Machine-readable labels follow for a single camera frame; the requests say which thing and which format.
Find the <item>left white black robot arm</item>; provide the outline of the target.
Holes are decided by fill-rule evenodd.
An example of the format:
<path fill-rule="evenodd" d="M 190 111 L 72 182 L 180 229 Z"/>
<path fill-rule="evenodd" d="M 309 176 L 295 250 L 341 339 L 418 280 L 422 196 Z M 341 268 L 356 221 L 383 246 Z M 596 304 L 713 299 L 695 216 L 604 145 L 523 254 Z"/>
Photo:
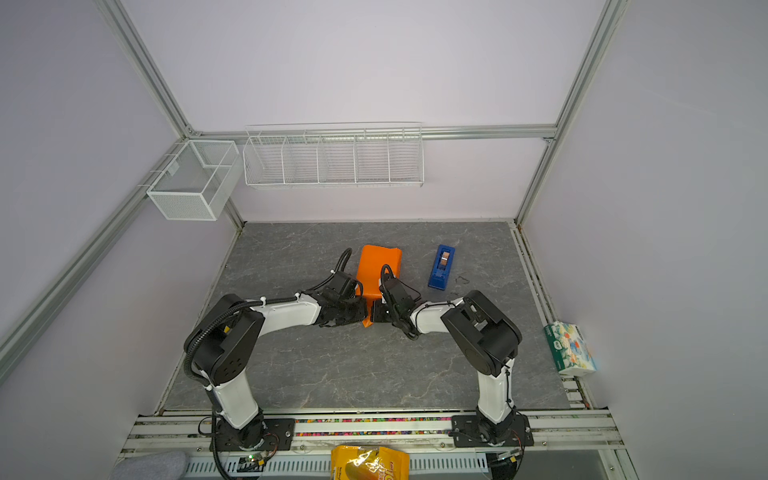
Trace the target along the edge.
<path fill-rule="evenodd" d="M 281 298 L 246 300 L 226 294 L 210 307 L 184 343 L 183 370 L 201 384 L 213 406 L 236 432 L 251 433 L 263 417 L 246 369 L 256 342 L 269 333 L 299 326 L 339 326 L 367 315 L 364 287 L 345 271 L 345 249 L 328 277 Z"/>

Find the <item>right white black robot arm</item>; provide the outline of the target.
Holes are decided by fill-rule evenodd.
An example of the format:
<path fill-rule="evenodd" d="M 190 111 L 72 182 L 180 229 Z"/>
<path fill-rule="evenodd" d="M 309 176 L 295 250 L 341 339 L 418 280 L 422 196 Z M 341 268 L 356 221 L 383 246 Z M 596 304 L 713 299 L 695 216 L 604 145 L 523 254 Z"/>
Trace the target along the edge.
<path fill-rule="evenodd" d="M 454 300 L 426 301 L 389 265 L 380 270 L 379 290 L 381 316 L 407 338 L 433 333 L 451 336 L 478 374 L 476 413 L 481 435 L 500 442 L 512 430 L 517 414 L 511 374 L 523 340 L 518 326 L 479 290 Z"/>

